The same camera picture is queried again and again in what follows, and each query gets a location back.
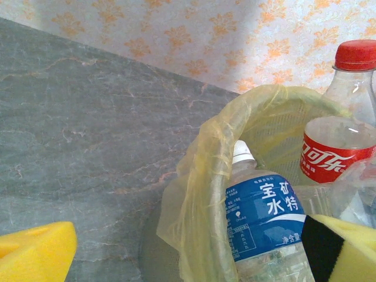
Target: gray marble surface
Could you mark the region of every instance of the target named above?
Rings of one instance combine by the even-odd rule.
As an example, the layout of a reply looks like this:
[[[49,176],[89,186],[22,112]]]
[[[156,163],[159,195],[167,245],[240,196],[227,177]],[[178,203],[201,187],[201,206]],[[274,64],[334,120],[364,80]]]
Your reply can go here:
[[[142,281],[145,220],[236,96],[0,19],[0,234],[72,221],[66,281]]]

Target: wallpaper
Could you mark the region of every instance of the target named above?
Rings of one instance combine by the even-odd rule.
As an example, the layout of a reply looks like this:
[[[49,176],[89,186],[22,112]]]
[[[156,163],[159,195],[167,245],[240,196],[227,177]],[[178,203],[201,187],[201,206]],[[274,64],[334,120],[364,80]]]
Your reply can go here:
[[[0,0],[0,16],[243,93],[319,92],[339,43],[376,39],[376,0]]]

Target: plastic bottle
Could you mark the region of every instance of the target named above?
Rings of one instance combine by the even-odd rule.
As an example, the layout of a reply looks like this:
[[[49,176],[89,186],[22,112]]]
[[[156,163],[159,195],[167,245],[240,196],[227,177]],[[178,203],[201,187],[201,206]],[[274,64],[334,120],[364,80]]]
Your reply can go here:
[[[333,81],[323,96],[348,109],[356,119],[376,126],[376,100],[372,89],[376,40],[342,43],[335,54],[333,68]]]
[[[305,215],[298,198],[285,178],[256,166],[238,140],[226,212],[240,281],[314,281],[300,239]]]
[[[300,184],[333,182],[351,164],[372,157],[376,128],[355,119],[329,116],[305,126]]]
[[[334,182],[294,186],[307,214],[376,228],[376,158],[353,163]]]

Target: plastic bag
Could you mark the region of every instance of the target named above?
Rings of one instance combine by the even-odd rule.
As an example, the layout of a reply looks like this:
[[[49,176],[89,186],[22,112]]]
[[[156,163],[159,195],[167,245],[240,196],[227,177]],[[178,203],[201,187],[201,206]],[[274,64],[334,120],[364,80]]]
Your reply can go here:
[[[298,183],[303,132],[319,116],[345,115],[316,91],[264,85],[231,101],[206,121],[177,165],[178,178],[163,193],[157,235],[179,252],[185,282],[235,282],[227,239],[225,190],[236,140],[256,159]]]

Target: wastebasket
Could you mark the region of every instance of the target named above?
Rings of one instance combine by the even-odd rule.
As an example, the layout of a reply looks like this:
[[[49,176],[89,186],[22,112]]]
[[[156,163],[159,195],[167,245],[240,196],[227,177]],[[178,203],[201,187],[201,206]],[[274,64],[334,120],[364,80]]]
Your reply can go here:
[[[311,89],[264,85],[205,122],[177,165],[162,207],[146,223],[140,255],[145,281],[238,282],[224,205],[236,140],[245,141],[262,166],[297,185],[304,127],[329,115],[349,113]]]

